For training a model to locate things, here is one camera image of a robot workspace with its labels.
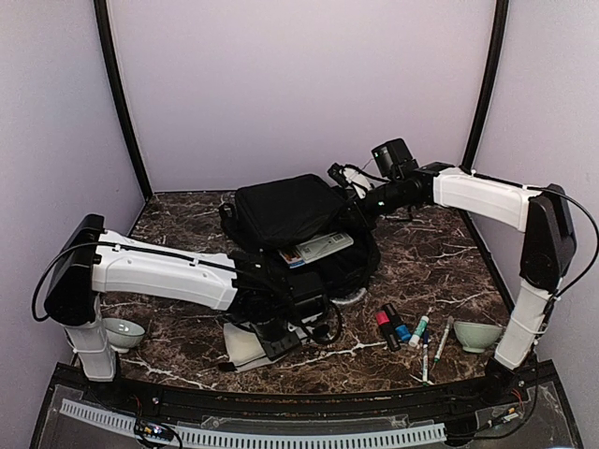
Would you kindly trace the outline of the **dog picture book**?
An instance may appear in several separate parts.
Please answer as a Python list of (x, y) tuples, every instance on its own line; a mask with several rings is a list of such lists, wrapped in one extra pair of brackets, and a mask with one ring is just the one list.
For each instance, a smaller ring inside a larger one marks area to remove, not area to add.
[(304, 255), (296, 246), (281, 249), (278, 251), (278, 254), (291, 269), (300, 268), (307, 265)]

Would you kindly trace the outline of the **white pencil pouch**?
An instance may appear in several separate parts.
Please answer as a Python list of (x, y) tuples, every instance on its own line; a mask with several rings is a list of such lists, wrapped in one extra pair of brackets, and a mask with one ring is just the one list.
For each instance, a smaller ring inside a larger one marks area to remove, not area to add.
[(224, 370), (232, 372), (245, 372), (274, 364), (299, 348), (296, 345), (270, 359), (255, 333), (241, 330), (230, 323), (224, 324), (223, 333), (228, 355)]

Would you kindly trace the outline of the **grey notebook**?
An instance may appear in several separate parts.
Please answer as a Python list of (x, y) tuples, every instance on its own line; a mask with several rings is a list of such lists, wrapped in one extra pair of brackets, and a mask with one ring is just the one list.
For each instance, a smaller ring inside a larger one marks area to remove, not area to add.
[(344, 232), (330, 233), (314, 237), (296, 246), (299, 256), (305, 264), (327, 257), (354, 244), (354, 240)]

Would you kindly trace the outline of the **black student bag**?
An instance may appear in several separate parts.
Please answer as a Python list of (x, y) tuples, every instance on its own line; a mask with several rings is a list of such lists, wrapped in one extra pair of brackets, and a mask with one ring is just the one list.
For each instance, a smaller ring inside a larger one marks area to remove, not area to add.
[[(244, 251), (263, 253), (274, 271), (318, 273), (329, 297), (368, 287), (380, 263), (372, 224), (358, 202), (315, 174), (242, 187), (218, 211), (224, 233)], [(280, 255), (331, 233), (345, 233), (353, 244), (298, 268)]]

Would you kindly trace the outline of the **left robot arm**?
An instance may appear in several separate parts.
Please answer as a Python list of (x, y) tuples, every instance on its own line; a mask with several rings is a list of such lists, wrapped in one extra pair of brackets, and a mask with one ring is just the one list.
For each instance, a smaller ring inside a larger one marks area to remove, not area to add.
[(112, 408), (132, 399), (131, 385), (118, 375), (118, 357), (101, 318), (99, 295), (134, 293), (180, 300), (228, 312), (256, 292), (290, 306), (288, 287), (271, 277), (263, 262), (225, 253), (194, 253), (145, 243), (104, 227), (88, 214), (37, 282), (31, 308), (43, 296), (41, 323), (52, 319), (65, 330), (84, 376)]

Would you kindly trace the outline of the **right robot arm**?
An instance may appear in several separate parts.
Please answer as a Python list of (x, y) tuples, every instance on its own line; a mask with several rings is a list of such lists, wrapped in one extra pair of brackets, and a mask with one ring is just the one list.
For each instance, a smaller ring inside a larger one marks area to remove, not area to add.
[(354, 166), (341, 170), (343, 183), (356, 189), (358, 203), (373, 215), (408, 206), (434, 205), (467, 212), (494, 222), (509, 244), (519, 277), (514, 306), (493, 362), (518, 369), (545, 333), (550, 315), (564, 293), (563, 280), (577, 250), (572, 215), (564, 190), (537, 187), (468, 174), (458, 167), (431, 163), (396, 179), (378, 179)]

